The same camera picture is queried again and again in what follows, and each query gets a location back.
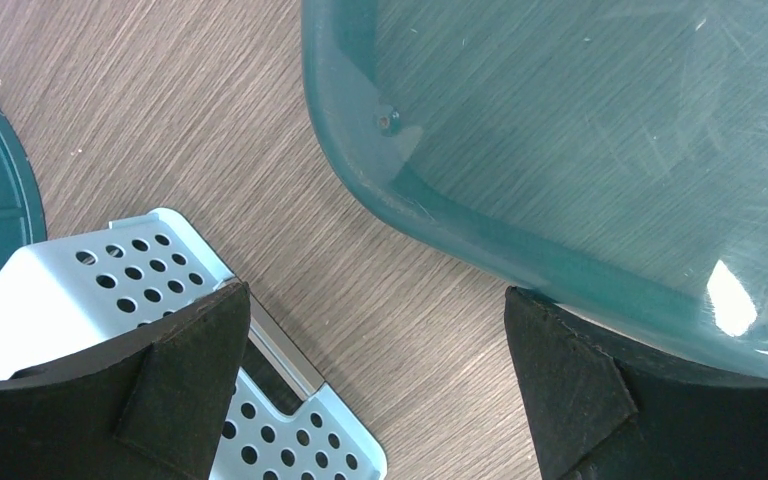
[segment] white basket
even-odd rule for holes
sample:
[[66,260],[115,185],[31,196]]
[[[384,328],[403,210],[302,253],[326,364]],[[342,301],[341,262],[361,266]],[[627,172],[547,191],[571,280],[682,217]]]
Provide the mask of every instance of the white basket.
[[[23,247],[0,272],[0,380],[162,318],[233,278],[164,208]],[[249,337],[303,404],[281,414],[240,369],[211,479],[384,478],[380,445],[253,297]]]

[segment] screw hole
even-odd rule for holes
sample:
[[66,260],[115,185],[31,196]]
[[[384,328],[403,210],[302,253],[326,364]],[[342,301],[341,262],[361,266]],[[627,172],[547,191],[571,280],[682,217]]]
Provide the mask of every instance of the screw hole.
[[145,242],[145,240],[141,240],[139,238],[134,239],[131,241],[131,245],[134,246],[137,250],[141,252],[147,252],[148,251],[148,244]]
[[281,461],[284,462],[284,465],[292,467],[296,463],[296,456],[293,455],[292,451],[285,448],[281,450]]
[[137,304],[130,298],[116,300],[116,306],[125,313],[134,313],[137,310]]
[[264,442],[272,443],[275,441],[275,430],[272,430],[272,427],[267,425],[260,429],[260,436]]
[[156,258],[154,260],[148,262],[148,264],[151,267],[151,269],[154,270],[155,272],[165,272],[166,271],[166,264],[161,262],[160,260],[158,260]]
[[143,295],[145,295],[146,300],[148,300],[151,303],[157,303],[160,301],[161,298],[163,298],[160,295],[160,292],[153,288],[149,288],[146,291],[143,292]]
[[110,275],[99,275],[95,277],[95,283],[102,288],[113,288],[116,286],[116,279]]
[[242,413],[244,417],[251,420],[254,418],[255,414],[257,414],[257,410],[255,410],[254,405],[251,403],[244,403],[243,406],[240,407],[240,413]]
[[254,465],[255,462],[257,462],[257,450],[255,450],[254,447],[250,445],[243,447],[243,449],[240,451],[240,454],[243,457],[243,461],[249,465]]
[[92,252],[88,252],[86,250],[82,250],[76,253],[75,258],[84,265],[95,265],[95,262],[98,261]]
[[128,267],[125,269],[125,275],[131,280],[139,280],[143,278],[143,272],[137,267]]
[[328,466],[328,455],[325,452],[316,452],[316,464],[319,468],[326,468]]
[[237,427],[233,423],[226,421],[225,425],[222,426],[222,436],[231,440],[237,436]]
[[296,440],[298,440],[299,445],[303,447],[310,445],[310,435],[308,435],[304,430],[299,430],[296,432]]
[[125,255],[125,250],[119,245],[108,245],[104,247],[104,249],[107,251],[107,254],[113,258],[122,258]]
[[178,280],[169,280],[166,282],[166,286],[169,287],[169,290],[172,290],[172,293],[181,293],[184,291],[184,284]]

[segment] wood grain surface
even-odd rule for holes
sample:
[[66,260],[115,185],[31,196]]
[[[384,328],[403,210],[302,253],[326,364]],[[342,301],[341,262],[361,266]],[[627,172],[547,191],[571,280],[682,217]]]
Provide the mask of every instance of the wood grain surface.
[[51,237],[186,215],[382,442],[394,479],[539,478],[504,284],[401,235],[332,173],[300,2],[0,1],[0,106]]

